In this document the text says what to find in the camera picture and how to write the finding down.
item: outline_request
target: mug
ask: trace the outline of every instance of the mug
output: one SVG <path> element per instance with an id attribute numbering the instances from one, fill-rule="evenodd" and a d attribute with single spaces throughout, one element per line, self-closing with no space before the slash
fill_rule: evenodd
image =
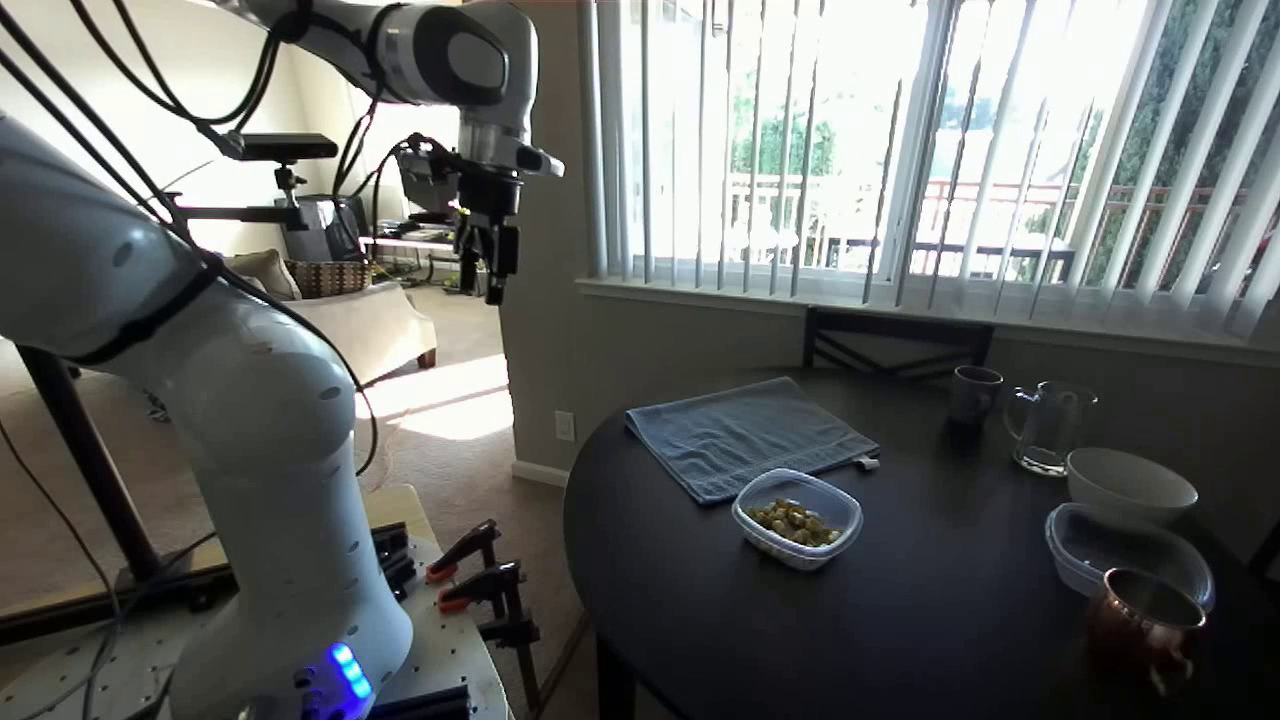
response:
<path id="1" fill-rule="evenodd" d="M 1069 452 L 1077 450 L 1101 398 L 1060 385 L 1014 385 L 1005 403 L 1005 429 L 1014 436 L 1014 459 L 1035 478 L 1069 478 Z"/>
<path id="2" fill-rule="evenodd" d="M 955 364 L 948 422 L 959 429 L 983 424 L 983 418 L 1001 402 L 1001 390 L 1005 390 L 1005 378 L 995 367 Z"/>
<path id="3" fill-rule="evenodd" d="M 1173 584 L 1109 569 L 1105 592 L 1089 609 L 1089 657 L 1117 681 L 1143 681 L 1168 695 L 1173 681 L 1193 681 L 1193 650 L 1208 617 Z"/>

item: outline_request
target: chair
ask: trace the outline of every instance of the chair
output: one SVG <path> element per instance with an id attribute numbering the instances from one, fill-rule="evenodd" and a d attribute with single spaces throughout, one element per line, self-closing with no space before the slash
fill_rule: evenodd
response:
<path id="1" fill-rule="evenodd" d="M 988 348 L 991 348 L 991 325 L 868 316 L 868 314 L 834 314 L 834 307 L 803 314 L 803 367 L 815 367 L 822 359 L 830 359 L 847 371 L 935 380 L 935 378 L 948 378 L 955 364 L 983 364 Z"/>

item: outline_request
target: bowl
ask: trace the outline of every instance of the bowl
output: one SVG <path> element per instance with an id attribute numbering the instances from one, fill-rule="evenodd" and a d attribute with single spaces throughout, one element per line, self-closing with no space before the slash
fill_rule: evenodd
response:
<path id="1" fill-rule="evenodd" d="M 834 527 L 834 541 L 802 543 L 783 531 L 763 527 L 751 512 L 763 512 L 777 500 L 798 500 L 825 527 Z M 815 572 L 859 535 L 866 510 L 847 491 L 839 491 L 835 484 L 825 484 L 825 481 L 798 471 L 798 468 L 772 468 L 772 471 L 760 471 L 732 500 L 732 522 L 763 558 L 772 558 L 798 572 Z"/>
<path id="2" fill-rule="evenodd" d="M 1089 602 L 1105 592 L 1109 569 L 1133 569 L 1180 590 L 1213 613 L 1215 590 L 1208 562 L 1197 543 L 1166 527 L 1109 527 L 1085 515 L 1082 506 L 1060 506 L 1044 515 L 1044 543 L 1057 575 Z"/>
<path id="3" fill-rule="evenodd" d="M 1069 452 L 1069 491 L 1085 515 L 1111 527 L 1173 524 L 1201 506 L 1193 481 L 1121 450 Z"/>

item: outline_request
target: food in bowl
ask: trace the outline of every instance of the food in bowl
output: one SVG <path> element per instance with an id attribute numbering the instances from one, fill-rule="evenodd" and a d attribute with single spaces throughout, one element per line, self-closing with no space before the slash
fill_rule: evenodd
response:
<path id="1" fill-rule="evenodd" d="M 777 496 L 767 506 L 749 510 L 756 524 L 767 531 L 781 531 L 783 541 L 798 543 L 835 543 L 835 527 L 822 522 L 811 510 L 803 510 L 798 496 Z"/>

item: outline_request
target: wall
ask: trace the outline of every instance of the wall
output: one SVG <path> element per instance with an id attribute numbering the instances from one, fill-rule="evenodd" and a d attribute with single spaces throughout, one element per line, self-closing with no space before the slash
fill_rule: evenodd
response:
<path id="1" fill-rule="evenodd" d="M 576 413 L 579 436 L 608 413 L 708 378 L 798 367 L 802 316 L 583 294 L 593 262 L 583 15 L 568 0 L 524 0 L 541 27 L 543 83 L 537 143 L 568 177 L 524 185 L 521 276 L 506 305 L 506 348 L 524 478 L 563 481 L 579 450 L 556 440 L 554 413 Z M 1280 371 L 1277 359 L 1173 351 L 1069 338 L 1005 332 L 991 364 L 1007 378 L 1060 378 L 1105 398 L 1096 443 L 1147 452 L 1204 488 L 1204 522 L 1247 553 L 1280 522 Z"/>

